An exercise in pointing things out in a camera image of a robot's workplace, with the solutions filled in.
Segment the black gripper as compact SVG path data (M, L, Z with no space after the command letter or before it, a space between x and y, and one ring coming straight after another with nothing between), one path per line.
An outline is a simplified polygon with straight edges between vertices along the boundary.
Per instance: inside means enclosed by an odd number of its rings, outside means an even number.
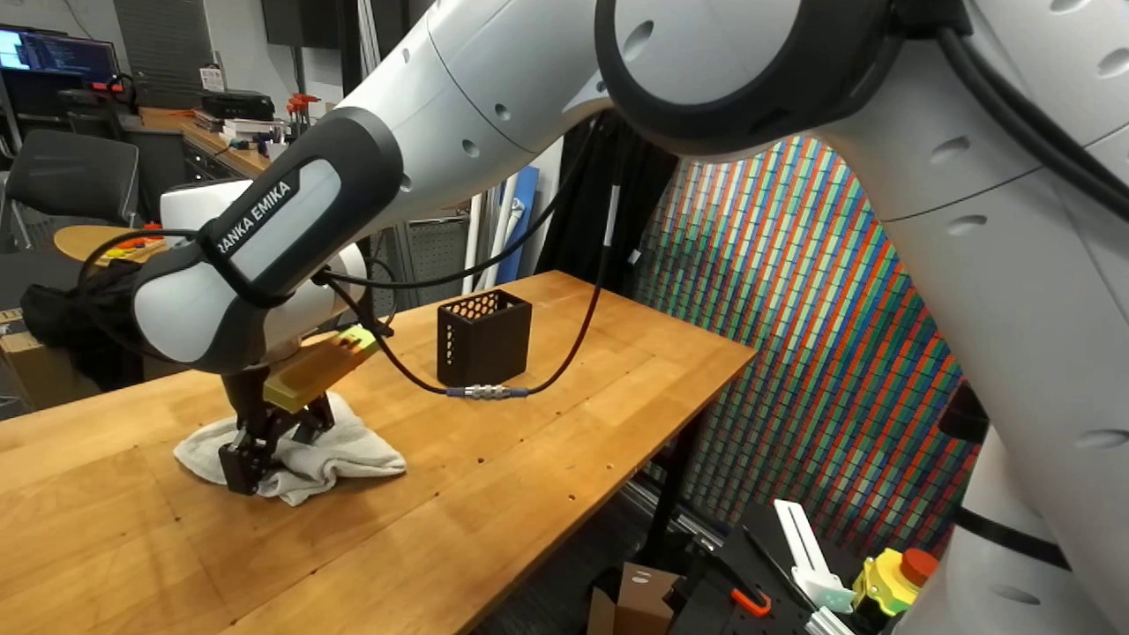
M337 425L330 396L318 396L302 414L284 414L280 404L266 403L266 381L266 367L222 377L228 399L238 410L238 438L222 445L218 464L228 487L238 494L259 489L259 478L286 430L293 430L293 442L315 445L322 434Z

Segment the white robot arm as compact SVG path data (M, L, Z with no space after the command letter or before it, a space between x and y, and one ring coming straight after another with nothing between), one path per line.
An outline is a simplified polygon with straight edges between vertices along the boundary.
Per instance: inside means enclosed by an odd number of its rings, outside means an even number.
M140 267L168 361L304 331L347 242L612 108L670 154L813 131L885 222L987 438L905 635L1129 635L1129 0L431 0L222 214Z

